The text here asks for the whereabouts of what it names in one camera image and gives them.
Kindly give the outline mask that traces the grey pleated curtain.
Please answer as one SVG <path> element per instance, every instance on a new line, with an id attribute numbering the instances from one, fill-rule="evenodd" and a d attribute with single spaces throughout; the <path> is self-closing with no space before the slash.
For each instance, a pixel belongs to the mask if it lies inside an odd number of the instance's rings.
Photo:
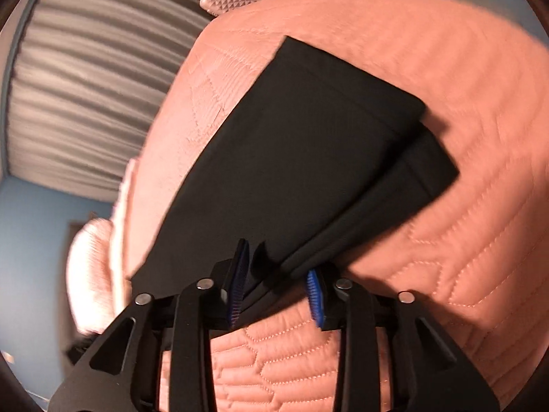
<path id="1" fill-rule="evenodd" d="M 8 174 L 115 200 L 208 23 L 197 0 L 27 0 L 1 85 Z"/>

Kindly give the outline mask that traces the black pants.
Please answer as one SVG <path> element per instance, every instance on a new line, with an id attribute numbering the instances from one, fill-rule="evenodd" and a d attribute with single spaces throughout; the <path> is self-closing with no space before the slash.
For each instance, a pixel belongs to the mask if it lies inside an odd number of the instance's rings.
<path id="1" fill-rule="evenodd" d="M 179 294 L 252 257 L 240 323 L 276 311 L 316 265 L 396 228 L 459 171 L 416 96 L 288 37 L 183 180 L 135 293 Z"/>

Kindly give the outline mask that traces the dark headboard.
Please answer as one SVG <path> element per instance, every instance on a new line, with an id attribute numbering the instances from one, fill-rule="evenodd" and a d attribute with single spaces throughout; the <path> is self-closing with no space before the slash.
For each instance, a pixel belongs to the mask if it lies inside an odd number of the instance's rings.
<path id="1" fill-rule="evenodd" d="M 100 242 L 100 225 L 101 219 L 95 216 L 94 212 L 89 214 L 86 223 L 70 223 L 66 246 L 66 266 L 69 266 L 72 261 L 88 262 L 94 257 Z"/>

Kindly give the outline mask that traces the pink dotted pillow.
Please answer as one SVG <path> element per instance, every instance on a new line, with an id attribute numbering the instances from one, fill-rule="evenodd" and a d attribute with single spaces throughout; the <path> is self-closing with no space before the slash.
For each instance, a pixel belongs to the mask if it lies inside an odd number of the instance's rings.
<path id="1" fill-rule="evenodd" d="M 115 319 L 110 267 L 113 224 L 92 219 L 75 235 L 66 262 L 66 288 L 76 330 L 101 334 Z"/>

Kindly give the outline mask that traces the light pink bed sheet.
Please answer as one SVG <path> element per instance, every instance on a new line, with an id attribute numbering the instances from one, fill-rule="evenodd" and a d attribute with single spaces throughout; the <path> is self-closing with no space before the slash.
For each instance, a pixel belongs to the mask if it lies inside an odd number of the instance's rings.
<path id="1" fill-rule="evenodd" d="M 124 176 L 119 185 L 118 197 L 113 207 L 111 223 L 113 226 L 110 244 L 110 262 L 115 269 L 124 267 L 125 228 L 129 210 L 129 200 L 132 194 L 134 175 L 139 159 L 131 158 L 126 166 Z"/>

